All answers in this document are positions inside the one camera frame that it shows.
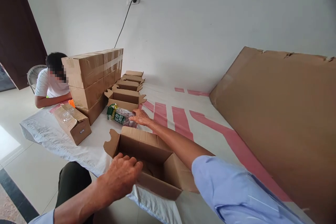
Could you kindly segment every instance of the black cable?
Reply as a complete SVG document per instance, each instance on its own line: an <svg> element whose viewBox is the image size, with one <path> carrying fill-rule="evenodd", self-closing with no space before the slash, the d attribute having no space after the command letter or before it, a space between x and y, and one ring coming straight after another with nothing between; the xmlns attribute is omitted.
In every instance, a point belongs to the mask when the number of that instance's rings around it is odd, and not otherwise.
<svg viewBox="0 0 336 224"><path fill-rule="evenodd" d="M130 9L130 7L131 7L131 5L132 5L132 2L133 2L133 0L132 0L132 1L130 2L130 4L129 4L129 7L128 7L128 10L127 10L127 13L126 13L126 17L125 17L124 23L123 23L122 28L121 28L121 31L120 31L120 33L119 33L118 39L117 39L117 41L116 41L116 43L115 43L115 45L114 45L114 48L117 46L117 43L118 43L120 34L121 34L121 32L122 32L122 30L123 30L123 28L124 28L124 25L125 25L125 22L126 22L126 18L127 18L127 15L128 15L128 11L129 11L129 9Z"/></svg>

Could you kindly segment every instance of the forearm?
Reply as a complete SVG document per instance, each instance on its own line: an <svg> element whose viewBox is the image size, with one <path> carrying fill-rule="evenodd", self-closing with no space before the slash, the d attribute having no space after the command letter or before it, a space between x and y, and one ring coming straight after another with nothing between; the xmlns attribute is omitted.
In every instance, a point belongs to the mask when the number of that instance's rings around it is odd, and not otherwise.
<svg viewBox="0 0 336 224"><path fill-rule="evenodd" d="M191 170L193 161L203 155L214 156L210 151L204 149L202 146L182 136L174 130L162 126L154 120L149 120L148 128L153 130L181 159L185 166Z"/></svg>
<svg viewBox="0 0 336 224"><path fill-rule="evenodd" d="M53 98L41 98L41 97L35 97L35 105L37 108L43 108L43 107L48 107L55 105L57 103L61 103L65 100L69 99L69 94L58 96L58 97L53 97Z"/></svg>
<svg viewBox="0 0 336 224"><path fill-rule="evenodd" d="M95 197L99 190L96 181L55 209L54 223L83 223L89 216L103 208Z"/></svg>

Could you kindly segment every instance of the hand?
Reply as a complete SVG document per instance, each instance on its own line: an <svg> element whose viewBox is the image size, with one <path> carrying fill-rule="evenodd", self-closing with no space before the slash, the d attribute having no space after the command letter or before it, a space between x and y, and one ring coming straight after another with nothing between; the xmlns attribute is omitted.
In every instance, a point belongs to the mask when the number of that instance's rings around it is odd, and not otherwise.
<svg viewBox="0 0 336 224"><path fill-rule="evenodd" d="M142 162L119 153L108 171L97 178L97 200L101 208L111 205L132 192L142 170Z"/></svg>
<svg viewBox="0 0 336 224"><path fill-rule="evenodd" d="M136 123L144 126L148 126L148 124L152 121L146 112L141 109L134 109L133 112L135 113L135 116L129 118L131 121L135 121Z"/></svg>

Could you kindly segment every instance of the dark trousers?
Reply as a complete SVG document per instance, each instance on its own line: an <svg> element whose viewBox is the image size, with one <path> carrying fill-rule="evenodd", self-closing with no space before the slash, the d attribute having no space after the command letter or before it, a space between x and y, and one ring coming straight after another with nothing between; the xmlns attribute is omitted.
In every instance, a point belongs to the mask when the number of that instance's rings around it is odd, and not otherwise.
<svg viewBox="0 0 336 224"><path fill-rule="evenodd" d="M76 162L67 163L59 173L59 177L56 207L83 191L92 182L88 170ZM92 222L93 215L85 223Z"/></svg>

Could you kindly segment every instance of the clear plastic wrap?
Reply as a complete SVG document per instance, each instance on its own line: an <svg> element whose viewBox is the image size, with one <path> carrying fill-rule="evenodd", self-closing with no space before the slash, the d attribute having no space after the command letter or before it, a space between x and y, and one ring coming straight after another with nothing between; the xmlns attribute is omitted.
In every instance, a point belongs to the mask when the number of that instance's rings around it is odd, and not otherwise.
<svg viewBox="0 0 336 224"><path fill-rule="evenodd" d="M134 121L129 120L129 118L132 116L135 116L133 112L124 108L119 108L116 103L113 103L107 109L108 120L116 121L123 126L136 128L138 124Z"/></svg>

